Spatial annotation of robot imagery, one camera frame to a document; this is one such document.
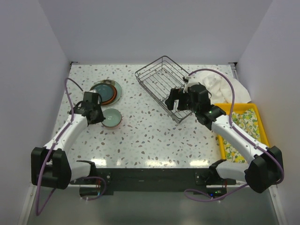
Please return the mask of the pale green ribbed cup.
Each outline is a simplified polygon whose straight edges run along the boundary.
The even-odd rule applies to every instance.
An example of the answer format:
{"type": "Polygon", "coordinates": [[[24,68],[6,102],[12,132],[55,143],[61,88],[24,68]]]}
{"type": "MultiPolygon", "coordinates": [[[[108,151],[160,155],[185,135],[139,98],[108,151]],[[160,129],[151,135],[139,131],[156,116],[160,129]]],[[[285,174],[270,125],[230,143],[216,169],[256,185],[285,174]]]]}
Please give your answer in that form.
{"type": "Polygon", "coordinates": [[[122,120],[122,115],[117,109],[109,108],[103,111],[105,117],[102,125],[107,128],[117,127],[122,120]]]}

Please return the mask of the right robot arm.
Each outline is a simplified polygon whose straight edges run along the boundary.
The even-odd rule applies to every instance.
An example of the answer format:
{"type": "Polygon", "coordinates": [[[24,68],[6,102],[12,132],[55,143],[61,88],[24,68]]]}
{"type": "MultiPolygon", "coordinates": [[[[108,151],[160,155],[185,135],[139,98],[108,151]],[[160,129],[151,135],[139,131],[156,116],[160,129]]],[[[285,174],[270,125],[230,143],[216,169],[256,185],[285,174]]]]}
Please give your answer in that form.
{"type": "Polygon", "coordinates": [[[255,192],[262,193],[270,186],[279,184],[284,179],[283,158],[281,150],[259,142],[251,137],[220,107],[211,104],[206,88],[195,84],[184,89],[171,89],[165,104],[173,110],[178,102],[179,111],[190,110],[198,122],[209,130],[222,136],[245,159],[245,163],[232,163],[219,160],[210,166],[209,179],[220,184],[224,179],[246,182],[255,192]]]}

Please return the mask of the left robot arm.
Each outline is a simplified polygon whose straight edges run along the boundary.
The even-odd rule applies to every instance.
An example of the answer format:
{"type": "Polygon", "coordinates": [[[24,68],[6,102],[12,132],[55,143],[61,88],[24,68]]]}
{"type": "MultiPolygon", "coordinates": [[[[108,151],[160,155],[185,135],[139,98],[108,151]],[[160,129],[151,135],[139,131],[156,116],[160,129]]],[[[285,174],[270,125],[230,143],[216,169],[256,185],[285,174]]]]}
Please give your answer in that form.
{"type": "Polygon", "coordinates": [[[82,179],[92,184],[97,179],[96,166],[87,160],[70,163],[67,153],[79,135],[92,124],[105,120],[101,109],[101,96],[86,91],[83,100],[69,113],[66,123],[47,144],[31,152],[31,182],[36,186],[66,189],[70,182],[82,179]]]}

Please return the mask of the white orange patterned bowl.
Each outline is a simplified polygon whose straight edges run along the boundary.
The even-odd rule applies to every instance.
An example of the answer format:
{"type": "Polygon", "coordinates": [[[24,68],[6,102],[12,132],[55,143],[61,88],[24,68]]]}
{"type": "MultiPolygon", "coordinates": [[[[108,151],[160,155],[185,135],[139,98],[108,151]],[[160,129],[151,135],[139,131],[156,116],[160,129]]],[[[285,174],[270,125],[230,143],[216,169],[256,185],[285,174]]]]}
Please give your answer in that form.
{"type": "Polygon", "coordinates": [[[116,128],[122,121],[122,117],[109,116],[102,122],[106,128],[116,128]]]}

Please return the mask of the orange plate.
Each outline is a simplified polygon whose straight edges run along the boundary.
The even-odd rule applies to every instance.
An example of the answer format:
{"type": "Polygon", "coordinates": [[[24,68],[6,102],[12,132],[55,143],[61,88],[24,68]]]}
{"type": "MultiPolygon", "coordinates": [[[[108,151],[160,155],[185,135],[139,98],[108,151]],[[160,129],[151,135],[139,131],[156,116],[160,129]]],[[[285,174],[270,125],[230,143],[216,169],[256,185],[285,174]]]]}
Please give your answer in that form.
{"type": "Polygon", "coordinates": [[[117,90],[116,90],[116,88],[114,86],[111,86],[111,88],[113,90],[113,96],[109,100],[104,101],[102,103],[102,105],[109,105],[109,104],[111,104],[115,100],[115,98],[117,97],[117,90]]]}

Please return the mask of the green floral plate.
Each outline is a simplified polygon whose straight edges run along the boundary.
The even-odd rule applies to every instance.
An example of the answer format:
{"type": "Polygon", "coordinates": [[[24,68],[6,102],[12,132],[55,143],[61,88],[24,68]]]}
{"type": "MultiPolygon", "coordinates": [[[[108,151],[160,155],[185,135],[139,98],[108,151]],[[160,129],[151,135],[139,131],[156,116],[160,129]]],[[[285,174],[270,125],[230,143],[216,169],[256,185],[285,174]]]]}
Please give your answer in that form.
{"type": "Polygon", "coordinates": [[[115,100],[114,100],[111,104],[109,104],[109,105],[112,105],[112,104],[116,103],[116,102],[120,99],[120,97],[121,97],[121,95],[122,95],[122,88],[121,88],[121,86],[119,85],[119,83],[117,83],[117,82],[114,81],[114,80],[106,79],[106,80],[101,80],[100,82],[94,84],[92,87],[94,87],[95,85],[98,85],[98,84],[100,84],[100,83],[110,84],[111,86],[114,86],[114,87],[116,88],[116,90],[117,90],[117,97],[116,97],[115,100]]]}

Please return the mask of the dark blue plate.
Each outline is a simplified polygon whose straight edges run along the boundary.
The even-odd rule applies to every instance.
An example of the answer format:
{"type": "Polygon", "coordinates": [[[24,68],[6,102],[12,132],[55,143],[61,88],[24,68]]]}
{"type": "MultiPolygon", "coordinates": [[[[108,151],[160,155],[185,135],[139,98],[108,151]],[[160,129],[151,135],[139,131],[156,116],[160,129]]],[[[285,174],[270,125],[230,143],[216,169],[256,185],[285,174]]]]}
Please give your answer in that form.
{"type": "Polygon", "coordinates": [[[107,102],[114,96],[114,89],[110,84],[100,83],[91,88],[101,95],[102,101],[107,102]]]}

